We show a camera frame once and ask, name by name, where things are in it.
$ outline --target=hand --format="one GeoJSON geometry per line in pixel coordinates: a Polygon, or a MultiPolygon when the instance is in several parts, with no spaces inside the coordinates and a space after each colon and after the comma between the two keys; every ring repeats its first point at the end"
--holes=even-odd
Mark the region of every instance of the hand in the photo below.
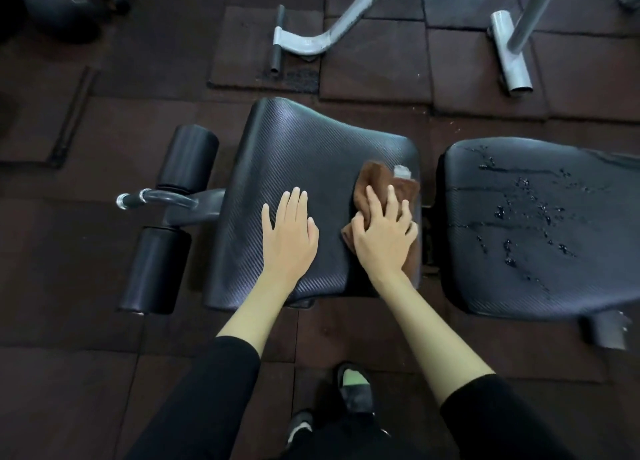
{"type": "Polygon", "coordinates": [[[402,201],[398,215],[398,200],[392,185],[388,187],[387,209],[383,214],[380,199],[371,186],[367,187],[371,210],[369,229],[364,230],[364,217],[358,212],[351,221],[353,244],[360,264],[376,289],[388,279],[401,275],[409,246],[418,237],[418,224],[412,221],[409,201],[402,201]]]}
{"type": "Polygon", "coordinates": [[[282,194],[271,227],[269,206],[262,206],[263,275],[280,281],[287,294],[307,272],[318,250],[319,230],[312,217],[307,217],[307,192],[296,187],[282,194]]]}

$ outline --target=black sleeve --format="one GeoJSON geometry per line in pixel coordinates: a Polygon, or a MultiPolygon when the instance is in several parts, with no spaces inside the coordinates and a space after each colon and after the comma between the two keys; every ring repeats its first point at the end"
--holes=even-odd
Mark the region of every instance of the black sleeve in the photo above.
{"type": "Polygon", "coordinates": [[[574,459],[531,408],[495,374],[449,396],[440,414],[463,458],[574,459]]]}
{"type": "Polygon", "coordinates": [[[260,370],[244,340],[218,337],[135,442],[126,460],[227,459],[260,370]]]}

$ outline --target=person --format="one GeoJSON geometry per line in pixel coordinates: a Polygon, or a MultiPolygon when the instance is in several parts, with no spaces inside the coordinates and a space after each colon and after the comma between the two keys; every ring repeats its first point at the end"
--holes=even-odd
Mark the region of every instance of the person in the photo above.
{"type": "MultiPolygon", "coordinates": [[[[360,213],[352,221],[358,260],[402,328],[462,457],[573,458],[402,272],[409,246],[418,235],[408,202],[399,204],[392,186],[384,211],[371,187],[367,197],[369,228],[364,229],[360,213]]],[[[269,206],[264,205],[262,273],[242,306],[140,435],[127,460],[229,458],[269,331],[316,256],[319,230],[307,215],[307,201],[307,192],[297,187],[285,192],[273,226],[269,206]]],[[[322,429],[315,428],[310,412],[294,415],[281,458],[426,458],[380,429],[366,371],[343,364],[337,370],[337,386],[347,414],[322,429]]]]}

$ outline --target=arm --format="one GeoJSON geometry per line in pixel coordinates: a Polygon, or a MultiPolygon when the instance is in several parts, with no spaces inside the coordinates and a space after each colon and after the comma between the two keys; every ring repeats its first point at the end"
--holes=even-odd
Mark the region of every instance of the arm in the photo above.
{"type": "Polygon", "coordinates": [[[229,458],[260,370],[269,331],[316,257],[318,229],[307,193],[285,192],[276,213],[262,209],[264,269],[243,304],[172,391],[127,460],[229,458]]]}
{"type": "Polygon", "coordinates": [[[530,408],[413,289],[402,272],[418,236],[409,203],[392,186],[387,209],[367,188],[371,225],[353,218],[358,259],[402,328],[440,412],[465,458],[571,459],[530,408]]]}

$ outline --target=person's left hand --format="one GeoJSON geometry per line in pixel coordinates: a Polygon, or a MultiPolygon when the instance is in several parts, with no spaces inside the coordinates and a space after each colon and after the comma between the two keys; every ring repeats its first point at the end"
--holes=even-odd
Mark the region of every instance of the person's left hand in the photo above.
{"type": "Polygon", "coordinates": [[[282,194],[276,212],[275,227],[271,227],[269,206],[262,206],[262,273],[281,281],[291,293],[316,257],[319,230],[313,218],[307,216],[307,192],[300,188],[282,194]]]}

